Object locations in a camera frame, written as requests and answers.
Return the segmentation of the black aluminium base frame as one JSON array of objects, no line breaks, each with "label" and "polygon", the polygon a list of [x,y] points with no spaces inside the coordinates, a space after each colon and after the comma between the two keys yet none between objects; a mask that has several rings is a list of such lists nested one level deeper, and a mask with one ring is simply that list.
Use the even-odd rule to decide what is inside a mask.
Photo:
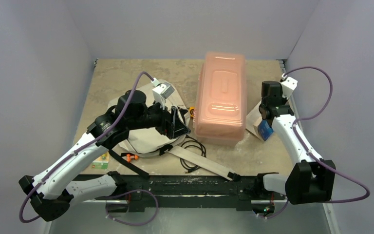
[{"label": "black aluminium base frame", "polygon": [[[96,179],[101,175],[81,175],[78,181]],[[276,192],[263,191],[258,175],[240,176],[229,181],[220,176],[121,175],[128,193],[122,197],[98,197],[95,200],[129,202],[130,212],[142,212],[147,207],[161,208],[234,208],[237,211],[260,210],[254,200],[287,199]]]}]

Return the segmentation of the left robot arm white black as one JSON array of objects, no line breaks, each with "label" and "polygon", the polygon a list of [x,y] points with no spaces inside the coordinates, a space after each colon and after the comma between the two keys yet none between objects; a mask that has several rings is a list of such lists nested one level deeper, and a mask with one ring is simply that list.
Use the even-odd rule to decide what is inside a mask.
[{"label": "left robot arm white black", "polygon": [[127,195],[127,184],[118,172],[85,181],[76,177],[96,158],[110,152],[129,138],[130,131],[154,129],[170,140],[190,133],[186,108],[167,107],[165,96],[156,95],[151,106],[146,105],[146,94],[129,90],[116,105],[91,123],[78,142],[42,173],[25,175],[19,185],[26,194],[38,218],[53,221],[77,204],[98,197],[121,199]]}]

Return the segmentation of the blue orange book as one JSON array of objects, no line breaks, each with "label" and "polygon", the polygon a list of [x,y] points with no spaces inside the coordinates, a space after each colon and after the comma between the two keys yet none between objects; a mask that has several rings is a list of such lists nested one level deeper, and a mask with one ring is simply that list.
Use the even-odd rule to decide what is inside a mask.
[{"label": "blue orange book", "polygon": [[261,101],[247,114],[246,130],[259,140],[265,142],[273,134],[273,129],[269,126],[266,120],[263,120],[259,112],[260,104]]}]

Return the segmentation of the orange small clip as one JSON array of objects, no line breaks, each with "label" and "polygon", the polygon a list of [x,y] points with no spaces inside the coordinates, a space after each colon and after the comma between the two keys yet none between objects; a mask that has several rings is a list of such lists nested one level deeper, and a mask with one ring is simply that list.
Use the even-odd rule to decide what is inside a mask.
[{"label": "orange small clip", "polygon": [[125,157],[127,162],[132,162],[139,159],[139,156],[135,154],[126,154]]}]

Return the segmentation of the banana toy card pack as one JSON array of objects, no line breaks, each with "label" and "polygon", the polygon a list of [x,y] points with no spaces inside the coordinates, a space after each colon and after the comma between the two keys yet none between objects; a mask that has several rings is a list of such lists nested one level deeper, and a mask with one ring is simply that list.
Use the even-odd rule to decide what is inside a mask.
[{"label": "banana toy card pack", "polygon": [[106,170],[108,168],[109,160],[110,160],[110,155],[108,152],[106,152],[102,154],[100,157],[98,157],[97,159],[95,159],[91,163],[90,168]]}]

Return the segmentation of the orange translucent plastic box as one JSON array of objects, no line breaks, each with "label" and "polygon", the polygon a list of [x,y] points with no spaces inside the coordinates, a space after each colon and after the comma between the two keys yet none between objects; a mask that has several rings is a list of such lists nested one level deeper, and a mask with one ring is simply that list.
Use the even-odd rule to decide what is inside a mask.
[{"label": "orange translucent plastic box", "polygon": [[193,128],[209,143],[234,146],[246,122],[245,55],[207,52],[198,78]]}]

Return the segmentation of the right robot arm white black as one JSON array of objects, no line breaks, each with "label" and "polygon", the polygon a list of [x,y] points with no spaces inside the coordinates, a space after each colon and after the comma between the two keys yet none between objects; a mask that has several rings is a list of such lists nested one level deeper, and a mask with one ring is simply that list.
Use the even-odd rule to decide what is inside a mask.
[{"label": "right robot arm white black", "polygon": [[288,99],[297,81],[264,81],[259,112],[284,144],[294,167],[288,176],[278,173],[258,174],[255,195],[266,198],[272,192],[285,195],[293,205],[331,200],[336,166],[324,160],[311,146],[296,124]]}]

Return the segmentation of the yellow tape measure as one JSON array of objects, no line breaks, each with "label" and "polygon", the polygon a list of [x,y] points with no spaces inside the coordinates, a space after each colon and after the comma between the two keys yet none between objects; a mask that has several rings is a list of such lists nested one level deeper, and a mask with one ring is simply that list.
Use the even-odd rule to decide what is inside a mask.
[{"label": "yellow tape measure", "polygon": [[189,114],[190,114],[190,117],[191,117],[191,118],[194,118],[195,113],[196,113],[195,108],[194,108],[194,107],[190,107],[190,108],[189,108]]}]

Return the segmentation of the beige backpack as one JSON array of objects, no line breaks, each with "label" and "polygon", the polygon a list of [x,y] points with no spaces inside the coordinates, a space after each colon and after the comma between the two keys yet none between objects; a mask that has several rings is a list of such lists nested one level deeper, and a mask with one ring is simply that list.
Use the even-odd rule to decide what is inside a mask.
[{"label": "beige backpack", "polygon": [[[144,85],[140,92],[146,95],[147,101],[153,101],[153,84]],[[166,99],[166,107],[172,106],[186,109],[178,91]],[[190,114],[185,114],[186,124],[189,125]],[[165,153],[170,153],[180,158],[181,165],[186,173],[192,173],[200,168],[206,169],[216,175],[226,178],[229,181],[237,181],[240,175],[234,170],[216,163],[206,157],[206,147],[189,135],[181,136],[175,139],[168,139],[159,134],[155,128],[131,130],[129,138],[118,143],[121,151],[126,154],[135,154],[143,158],[158,157]]]}]

